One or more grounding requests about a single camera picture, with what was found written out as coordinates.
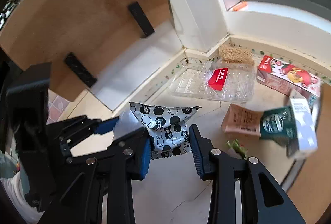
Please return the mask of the green vegetable scraps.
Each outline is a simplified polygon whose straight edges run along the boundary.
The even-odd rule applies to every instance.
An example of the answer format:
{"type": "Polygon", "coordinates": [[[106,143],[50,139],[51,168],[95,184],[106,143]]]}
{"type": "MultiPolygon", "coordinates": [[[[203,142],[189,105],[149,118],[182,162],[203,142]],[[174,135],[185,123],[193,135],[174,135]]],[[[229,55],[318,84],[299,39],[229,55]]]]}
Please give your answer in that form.
{"type": "Polygon", "coordinates": [[[228,147],[227,154],[233,158],[237,158],[240,160],[247,159],[247,152],[246,148],[240,143],[238,139],[233,141],[227,141],[226,146],[228,147]]]}

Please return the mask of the black white dotted wrapper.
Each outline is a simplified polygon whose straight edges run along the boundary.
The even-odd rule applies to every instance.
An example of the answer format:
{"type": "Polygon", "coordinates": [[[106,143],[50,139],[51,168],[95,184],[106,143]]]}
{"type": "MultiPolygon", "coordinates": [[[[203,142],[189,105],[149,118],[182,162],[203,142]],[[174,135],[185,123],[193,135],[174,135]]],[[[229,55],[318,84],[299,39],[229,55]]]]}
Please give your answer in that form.
{"type": "Polygon", "coordinates": [[[150,136],[151,159],[179,156],[191,152],[187,122],[199,107],[151,106],[130,102],[116,123],[114,139],[144,127],[150,136]]]}

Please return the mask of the brown paper snack box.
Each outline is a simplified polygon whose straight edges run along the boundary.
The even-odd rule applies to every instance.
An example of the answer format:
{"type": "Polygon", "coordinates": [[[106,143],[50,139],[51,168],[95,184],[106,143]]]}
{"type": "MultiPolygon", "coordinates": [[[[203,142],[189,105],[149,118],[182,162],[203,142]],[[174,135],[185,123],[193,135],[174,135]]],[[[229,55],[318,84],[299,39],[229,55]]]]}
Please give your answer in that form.
{"type": "Polygon", "coordinates": [[[260,120],[263,112],[253,111],[236,104],[230,104],[222,121],[221,129],[224,134],[244,135],[260,138],[260,120]]]}

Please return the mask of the clear plastic tray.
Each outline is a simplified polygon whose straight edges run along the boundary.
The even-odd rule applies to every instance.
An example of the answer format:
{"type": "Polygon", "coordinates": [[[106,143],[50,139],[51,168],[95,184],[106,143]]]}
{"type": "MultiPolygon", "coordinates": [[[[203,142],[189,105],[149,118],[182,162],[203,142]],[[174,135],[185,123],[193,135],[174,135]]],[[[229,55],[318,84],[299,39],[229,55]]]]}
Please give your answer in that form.
{"type": "Polygon", "coordinates": [[[174,96],[244,103],[251,100],[254,87],[253,66],[219,60],[186,65],[168,90],[174,96]]]}

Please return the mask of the red card label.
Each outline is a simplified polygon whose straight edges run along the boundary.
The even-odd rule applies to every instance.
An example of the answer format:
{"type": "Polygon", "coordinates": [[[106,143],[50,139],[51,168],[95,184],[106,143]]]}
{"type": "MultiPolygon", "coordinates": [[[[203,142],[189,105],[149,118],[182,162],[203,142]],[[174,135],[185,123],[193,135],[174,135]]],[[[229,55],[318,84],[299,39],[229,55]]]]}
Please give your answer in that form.
{"type": "Polygon", "coordinates": [[[222,91],[225,87],[227,75],[228,68],[220,68],[213,70],[210,72],[207,85],[215,91],[222,91]]]}

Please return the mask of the red juice carton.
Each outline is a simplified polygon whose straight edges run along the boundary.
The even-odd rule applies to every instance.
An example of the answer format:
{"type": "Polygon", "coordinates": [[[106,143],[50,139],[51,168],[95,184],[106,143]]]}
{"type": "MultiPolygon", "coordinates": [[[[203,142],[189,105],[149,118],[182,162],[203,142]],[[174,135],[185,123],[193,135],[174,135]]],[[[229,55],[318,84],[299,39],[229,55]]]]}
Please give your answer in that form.
{"type": "Polygon", "coordinates": [[[320,97],[321,80],[308,71],[272,56],[263,56],[256,73],[259,83],[286,96],[296,90],[312,108],[320,97]]]}

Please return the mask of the bundle of toothpicks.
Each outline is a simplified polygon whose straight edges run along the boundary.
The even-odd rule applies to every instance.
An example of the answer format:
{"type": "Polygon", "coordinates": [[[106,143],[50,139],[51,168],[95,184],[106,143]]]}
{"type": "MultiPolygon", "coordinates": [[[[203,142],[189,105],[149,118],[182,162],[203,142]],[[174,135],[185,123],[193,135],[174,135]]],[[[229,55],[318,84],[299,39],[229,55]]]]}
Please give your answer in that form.
{"type": "Polygon", "coordinates": [[[226,63],[246,64],[248,66],[255,65],[251,50],[241,47],[223,44],[219,48],[219,56],[226,63]]]}

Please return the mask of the wooden cutting board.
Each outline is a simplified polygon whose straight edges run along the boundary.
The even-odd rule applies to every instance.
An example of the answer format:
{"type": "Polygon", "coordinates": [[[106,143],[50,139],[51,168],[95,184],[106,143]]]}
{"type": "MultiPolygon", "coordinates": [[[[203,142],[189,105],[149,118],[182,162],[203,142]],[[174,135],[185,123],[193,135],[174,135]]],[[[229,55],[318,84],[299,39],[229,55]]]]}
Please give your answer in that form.
{"type": "Polygon", "coordinates": [[[129,11],[138,3],[153,28],[169,20],[168,0],[22,0],[1,31],[1,48],[21,69],[50,62],[50,88],[73,101],[86,87],[65,64],[75,54],[99,75],[143,31],[129,11]]]}

